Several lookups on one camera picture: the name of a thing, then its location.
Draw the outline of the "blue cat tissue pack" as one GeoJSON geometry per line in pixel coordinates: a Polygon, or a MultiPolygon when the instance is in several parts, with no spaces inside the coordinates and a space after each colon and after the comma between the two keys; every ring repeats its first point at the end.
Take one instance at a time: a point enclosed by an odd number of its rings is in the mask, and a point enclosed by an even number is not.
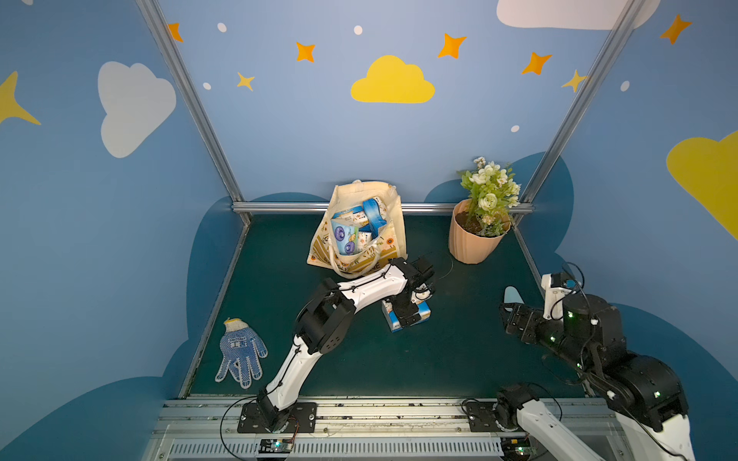
{"type": "Polygon", "coordinates": [[[332,237],[340,255],[355,255],[359,251],[359,228],[344,219],[332,219],[332,237]]]}

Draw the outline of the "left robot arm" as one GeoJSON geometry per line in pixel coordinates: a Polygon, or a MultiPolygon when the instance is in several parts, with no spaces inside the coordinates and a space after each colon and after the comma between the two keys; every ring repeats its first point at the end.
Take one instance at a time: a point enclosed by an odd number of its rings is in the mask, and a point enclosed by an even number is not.
{"type": "Polygon", "coordinates": [[[292,407],[313,367],[346,337],[357,313],[380,302],[392,332],[430,318],[428,300],[434,267],[420,257],[413,262],[397,257],[380,271],[349,282],[324,280],[296,317],[292,347],[277,376],[257,397],[257,410],[266,430],[288,424],[292,407]]]}

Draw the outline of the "floral tissue pack bottom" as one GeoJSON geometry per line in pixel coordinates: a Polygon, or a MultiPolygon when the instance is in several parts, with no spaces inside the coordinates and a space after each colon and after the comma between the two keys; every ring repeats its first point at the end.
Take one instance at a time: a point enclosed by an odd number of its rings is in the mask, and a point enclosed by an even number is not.
{"type": "Polygon", "coordinates": [[[379,197],[371,198],[362,203],[362,208],[367,220],[365,228],[376,238],[387,224],[384,202],[379,197]]]}

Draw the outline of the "floral tissue pack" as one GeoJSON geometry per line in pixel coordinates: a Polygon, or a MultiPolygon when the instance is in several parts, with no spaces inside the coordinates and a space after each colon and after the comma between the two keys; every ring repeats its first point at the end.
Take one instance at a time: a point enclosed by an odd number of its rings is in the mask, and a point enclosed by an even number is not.
{"type": "Polygon", "coordinates": [[[351,209],[343,215],[343,218],[351,222],[352,226],[358,228],[363,228],[370,224],[370,220],[363,209],[351,209]]]}
{"type": "Polygon", "coordinates": [[[384,202],[379,197],[371,198],[362,203],[362,208],[367,220],[365,228],[376,238],[387,224],[384,202]]]}
{"type": "Polygon", "coordinates": [[[382,300],[382,310],[392,332],[399,332],[399,330],[426,322],[432,314],[426,302],[409,303],[408,305],[402,305],[399,310],[395,310],[393,303],[382,300]]]}

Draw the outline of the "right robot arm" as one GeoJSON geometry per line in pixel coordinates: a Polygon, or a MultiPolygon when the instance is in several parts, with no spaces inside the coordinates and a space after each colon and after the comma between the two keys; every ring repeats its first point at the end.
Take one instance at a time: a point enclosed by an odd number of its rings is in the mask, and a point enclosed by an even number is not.
{"type": "Polygon", "coordinates": [[[628,350],[621,313],[606,300],[555,287],[544,309],[505,289],[500,312],[509,334],[540,345],[572,367],[591,397],[615,413],[637,460],[692,460],[688,404],[664,362],[628,350]]]}

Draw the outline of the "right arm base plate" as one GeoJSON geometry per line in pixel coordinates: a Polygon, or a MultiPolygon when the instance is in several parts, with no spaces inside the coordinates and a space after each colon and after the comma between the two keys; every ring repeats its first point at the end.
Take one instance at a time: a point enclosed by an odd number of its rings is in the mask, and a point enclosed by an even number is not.
{"type": "Polygon", "coordinates": [[[507,401],[464,400],[460,408],[472,432],[514,432],[519,430],[516,409],[507,401]]]}

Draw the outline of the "cream floral canvas bag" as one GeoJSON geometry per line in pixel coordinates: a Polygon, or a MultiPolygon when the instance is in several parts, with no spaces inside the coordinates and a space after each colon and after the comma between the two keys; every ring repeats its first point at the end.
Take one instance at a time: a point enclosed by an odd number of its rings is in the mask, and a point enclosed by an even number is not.
{"type": "Polygon", "coordinates": [[[407,257],[401,197],[386,182],[336,186],[315,232],[307,264],[355,279],[407,257]]]}

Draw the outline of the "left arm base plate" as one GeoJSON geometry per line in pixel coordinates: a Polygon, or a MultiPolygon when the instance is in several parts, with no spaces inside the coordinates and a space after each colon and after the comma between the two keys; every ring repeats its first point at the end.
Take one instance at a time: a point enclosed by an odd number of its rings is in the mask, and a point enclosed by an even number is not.
{"type": "Polygon", "coordinates": [[[316,424],[316,403],[295,403],[285,410],[275,410],[270,403],[261,405],[249,401],[241,409],[238,433],[313,433],[316,424]]]}

